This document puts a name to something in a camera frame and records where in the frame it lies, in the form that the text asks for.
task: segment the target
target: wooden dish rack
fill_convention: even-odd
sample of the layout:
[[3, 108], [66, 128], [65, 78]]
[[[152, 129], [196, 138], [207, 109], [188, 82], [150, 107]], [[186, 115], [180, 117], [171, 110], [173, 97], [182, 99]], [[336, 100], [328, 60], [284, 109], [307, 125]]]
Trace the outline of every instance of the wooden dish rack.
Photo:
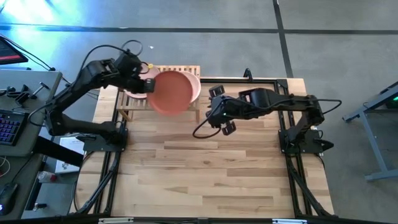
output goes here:
[[[200, 80], [200, 66], [198, 65], [155, 65], [160, 72], [165, 71], [187, 71], [196, 75]], [[153, 111], [146, 99], [135, 99], [119, 91], [119, 97], [116, 102], [117, 111], [126, 119], [127, 122], [133, 121], [134, 111]], [[196, 122], [200, 121], [200, 103], [199, 97], [191, 103], [187, 111], [195, 112]]]

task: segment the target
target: white paper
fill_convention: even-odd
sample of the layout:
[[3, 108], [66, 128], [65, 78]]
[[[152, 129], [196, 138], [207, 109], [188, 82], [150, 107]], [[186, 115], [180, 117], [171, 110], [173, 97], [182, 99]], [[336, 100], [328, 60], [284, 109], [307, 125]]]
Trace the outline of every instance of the white paper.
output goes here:
[[[60, 145], [67, 149], [78, 152], [80, 154], [84, 154], [83, 147], [85, 143], [77, 140], [77, 138], [75, 137], [61, 138]], [[55, 166], [56, 174], [62, 174], [67, 172], [78, 172], [78, 171], [79, 167], [67, 164], [63, 161], [57, 161], [57, 165]]]

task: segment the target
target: backlit keyboard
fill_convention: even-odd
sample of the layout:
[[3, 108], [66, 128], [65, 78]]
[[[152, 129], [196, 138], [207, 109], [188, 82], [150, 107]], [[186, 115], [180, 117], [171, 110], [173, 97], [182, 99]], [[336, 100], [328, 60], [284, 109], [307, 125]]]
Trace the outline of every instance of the backlit keyboard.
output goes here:
[[15, 146], [23, 132], [28, 113], [0, 110], [0, 144]]

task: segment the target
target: wooden tabletop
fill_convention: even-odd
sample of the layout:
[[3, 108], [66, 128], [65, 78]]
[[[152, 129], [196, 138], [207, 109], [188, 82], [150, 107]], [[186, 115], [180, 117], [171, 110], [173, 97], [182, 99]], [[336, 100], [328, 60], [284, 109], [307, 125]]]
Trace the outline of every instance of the wooden tabletop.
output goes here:
[[[304, 81], [287, 79], [289, 91], [306, 95]], [[209, 110], [208, 89], [202, 83], [201, 118]], [[224, 84], [226, 95], [266, 84]], [[117, 89], [101, 89], [93, 121], [110, 121]], [[300, 113], [295, 113], [296, 121]], [[134, 112], [128, 123], [129, 143], [123, 152], [112, 216], [130, 217], [294, 217], [284, 156], [280, 153], [277, 113], [249, 121], [235, 120], [237, 131], [195, 139], [195, 112], [163, 117], [153, 111]], [[199, 134], [210, 134], [208, 124]], [[81, 207], [98, 185], [103, 152], [84, 164], [77, 183]], [[319, 158], [303, 155], [309, 189], [333, 213], [325, 171]], [[103, 204], [108, 189], [105, 190]], [[302, 193], [298, 190], [304, 211]]]

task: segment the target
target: concrete floor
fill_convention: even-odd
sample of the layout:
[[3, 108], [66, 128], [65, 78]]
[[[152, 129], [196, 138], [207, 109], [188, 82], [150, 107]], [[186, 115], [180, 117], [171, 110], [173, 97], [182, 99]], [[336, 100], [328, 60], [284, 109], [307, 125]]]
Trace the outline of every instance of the concrete floor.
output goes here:
[[[285, 29], [398, 29], [395, 0], [279, 0], [279, 4]], [[40, 14], [35, 10], [38, 7], [42, 9]], [[13, 0], [0, 14], [0, 22], [83, 27], [278, 28], [272, 0]], [[203, 76], [240, 77], [246, 67], [256, 77], [287, 76], [277, 33], [43, 32], [34, 26], [11, 27], [15, 29], [1, 33], [62, 71], [68, 80], [76, 77], [81, 61], [92, 47], [121, 45], [128, 39], [143, 42], [143, 60], [201, 65]], [[374, 154], [362, 124], [345, 124], [341, 117], [397, 81], [398, 35], [286, 34], [285, 38], [293, 76], [305, 79], [307, 92], [319, 98], [343, 100], [343, 105], [328, 114], [320, 126], [324, 138], [335, 143], [335, 148], [324, 156], [335, 213], [345, 218], [396, 223], [398, 178], [365, 181], [364, 175], [378, 171]], [[89, 60], [117, 54], [100, 49]], [[42, 70], [30, 62], [20, 66]], [[95, 104], [95, 100], [85, 96], [67, 114], [89, 121]], [[326, 109], [332, 105], [322, 106]], [[389, 120], [377, 115], [373, 122], [384, 125], [377, 130], [380, 136], [397, 127], [389, 126]], [[384, 155], [393, 163], [398, 161], [398, 154], [392, 150], [385, 150]], [[48, 203], [48, 210], [25, 213], [24, 217], [66, 213], [73, 178], [61, 181], [66, 184], [44, 186], [38, 202]]]

